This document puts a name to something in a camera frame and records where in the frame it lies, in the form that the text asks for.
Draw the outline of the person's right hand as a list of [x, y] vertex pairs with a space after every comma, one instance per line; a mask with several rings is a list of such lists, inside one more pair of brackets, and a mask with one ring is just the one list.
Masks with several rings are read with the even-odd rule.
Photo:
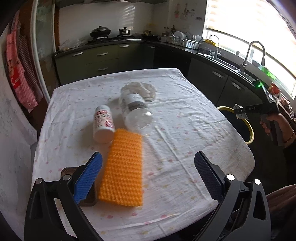
[[295, 131], [282, 114], [270, 114], [265, 117], [267, 121], [276, 121], [281, 130], [283, 146], [289, 147], [295, 141]]

